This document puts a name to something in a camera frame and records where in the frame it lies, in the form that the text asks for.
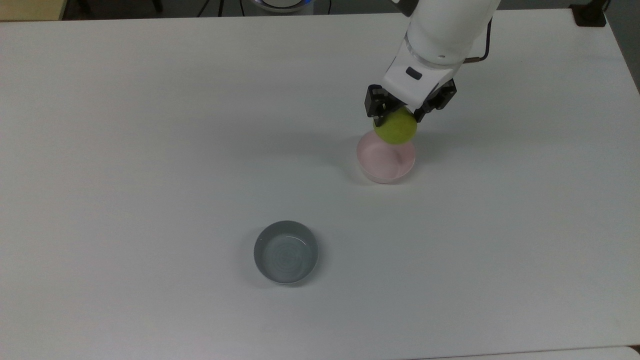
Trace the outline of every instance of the cable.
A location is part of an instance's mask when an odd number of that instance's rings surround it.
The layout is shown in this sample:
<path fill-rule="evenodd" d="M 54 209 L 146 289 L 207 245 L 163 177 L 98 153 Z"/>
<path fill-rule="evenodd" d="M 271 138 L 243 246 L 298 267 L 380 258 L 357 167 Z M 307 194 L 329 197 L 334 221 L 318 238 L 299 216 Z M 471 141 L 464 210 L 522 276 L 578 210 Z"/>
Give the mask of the cable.
<path fill-rule="evenodd" d="M 491 42 L 491 22 L 493 21 L 493 18 L 491 18 L 491 20 L 489 20 L 489 23 L 486 25 L 486 45 L 484 48 L 484 55 L 482 55 L 481 58 L 466 58 L 464 63 L 477 63 L 480 61 L 483 61 L 484 59 L 487 58 L 487 56 L 489 56 L 489 45 Z"/>
<path fill-rule="evenodd" d="M 202 15 L 202 12 L 204 12 L 204 9 L 207 7 L 208 4 L 209 4 L 209 0 L 206 0 L 204 2 L 204 5 L 202 5 L 202 9 L 200 9 L 200 12 L 198 12 L 198 16 L 196 17 L 200 17 Z"/>

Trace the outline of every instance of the white table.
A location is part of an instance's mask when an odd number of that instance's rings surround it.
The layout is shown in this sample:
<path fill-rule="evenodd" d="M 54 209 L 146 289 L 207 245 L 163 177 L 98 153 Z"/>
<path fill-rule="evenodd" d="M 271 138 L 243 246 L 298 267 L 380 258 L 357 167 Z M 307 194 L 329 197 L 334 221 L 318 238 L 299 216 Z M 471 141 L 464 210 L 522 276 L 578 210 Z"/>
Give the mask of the white table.
<path fill-rule="evenodd" d="M 611 30 L 497 12 L 412 174 L 376 185 L 355 163 L 364 94 L 406 22 L 0 24 L 0 356 L 640 343 L 640 97 Z M 303 286 L 253 264 L 285 219 L 321 241 Z"/>
<path fill-rule="evenodd" d="M 448 357 L 447 360 L 639 360 L 629 347 L 588 348 L 578 350 L 525 352 L 473 357 Z"/>

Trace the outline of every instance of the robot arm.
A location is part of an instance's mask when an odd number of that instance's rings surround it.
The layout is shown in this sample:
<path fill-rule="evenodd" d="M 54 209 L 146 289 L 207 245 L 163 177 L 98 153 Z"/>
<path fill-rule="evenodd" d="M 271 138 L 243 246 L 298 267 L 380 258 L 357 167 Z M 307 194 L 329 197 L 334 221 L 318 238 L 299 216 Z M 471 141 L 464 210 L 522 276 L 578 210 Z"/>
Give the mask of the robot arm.
<path fill-rule="evenodd" d="M 453 76 L 500 0 L 392 0 L 411 22 L 381 85 L 367 90 L 367 116 L 376 126 L 407 105 L 417 122 L 456 93 Z"/>

